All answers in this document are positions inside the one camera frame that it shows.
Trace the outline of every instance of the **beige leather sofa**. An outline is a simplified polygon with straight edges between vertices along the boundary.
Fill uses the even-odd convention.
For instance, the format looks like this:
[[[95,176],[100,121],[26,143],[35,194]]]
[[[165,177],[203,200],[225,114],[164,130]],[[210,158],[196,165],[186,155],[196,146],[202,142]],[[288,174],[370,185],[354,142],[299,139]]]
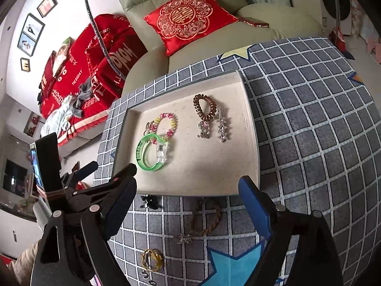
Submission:
[[[229,13],[252,21],[267,22],[270,28],[236,22],[193,41],[167,57],[160,36],[143,18],[170,0],[119,1],[148,50],[128,74],[122,96],[167,73],[236,48],[283,38],[322,34],[321,25],[317,21],[294,7],[270,3],[248,5],[246,0],[216,0]]]

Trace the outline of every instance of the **tray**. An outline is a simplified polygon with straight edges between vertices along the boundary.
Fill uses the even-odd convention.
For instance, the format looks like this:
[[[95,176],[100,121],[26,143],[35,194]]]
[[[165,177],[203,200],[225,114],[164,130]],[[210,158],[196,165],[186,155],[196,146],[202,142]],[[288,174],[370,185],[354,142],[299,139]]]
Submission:
[[[195,94],[206,94],[222,106],[229,140],[218,137],[217,121],[210,122],[210,138],[198,138],[200,118],[193,107]],[[200,101],[208,113],[206,102]],[[114,160],[113,175],[129,163],[136,163],[135,151],[147,122],[161,113],[176,115],[178,126],[167,147],[167,162],[157,171],[138,167],[138,194],[172,196],[225,196],[238,194],[238,180],[249,175],[259,186],[258,141],[250,104],[239,72],[205,78],[172,89],[128,109]],[[161,121],[157,134],[169,129]],[[148,164],[154,164],[156,146],[147,147]]]

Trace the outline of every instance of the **beaded bracelet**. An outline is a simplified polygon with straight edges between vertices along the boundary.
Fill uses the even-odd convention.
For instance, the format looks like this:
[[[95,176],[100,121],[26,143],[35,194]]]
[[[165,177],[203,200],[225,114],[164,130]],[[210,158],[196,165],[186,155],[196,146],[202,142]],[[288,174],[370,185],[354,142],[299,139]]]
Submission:
[[[157,127],[159,126],[160,122],[164,119],[164,118],[169,118],[170,121],[171,121],[171,128],[169,128],[169,130],[167,131],[167,133],[165,134],[165,136],[163,136],[163,140],[164,141],[168,141],[175,133],[176,131],[176,126],[177,126],[177,123],[176,123],[176,119],[175,119],[175,116],[171,113],[163,113],[163,114],[160,114],[159,117],[157,117],[153,122],[152,122],[152,125],[151,127],[149,128],[149,133],[156,133],[157,131]],[[152,144],[157,144],[157,140],[155,139],[152,139],[151,140],[151,143]]]

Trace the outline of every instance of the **blue gripper pad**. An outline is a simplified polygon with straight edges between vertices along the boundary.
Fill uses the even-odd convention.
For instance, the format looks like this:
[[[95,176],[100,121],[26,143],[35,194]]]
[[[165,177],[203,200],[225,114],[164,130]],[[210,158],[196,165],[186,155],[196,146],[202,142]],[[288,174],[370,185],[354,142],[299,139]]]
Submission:
[[[265,240],[272,236],[270,214],[261,202],[261,192],[249,176],[241,177],[238,182],[238,192],[257,233]]]

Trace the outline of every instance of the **red satin pillow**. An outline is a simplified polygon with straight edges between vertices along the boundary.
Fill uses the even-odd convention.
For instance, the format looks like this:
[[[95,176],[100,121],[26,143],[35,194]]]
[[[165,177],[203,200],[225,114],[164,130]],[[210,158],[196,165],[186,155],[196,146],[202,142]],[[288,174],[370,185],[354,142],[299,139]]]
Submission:
[[[167,56],[187,44],[238,21],[215,0],[171,0],[144,20],[160,35]]]
[[[44,74],[41,79],[41,94],[43,99],[47,98],[50,95],[51,89],[53,87],[56,78],[53,76],[53,64],[56,59],[56,52],[53,51],[46,62]]]

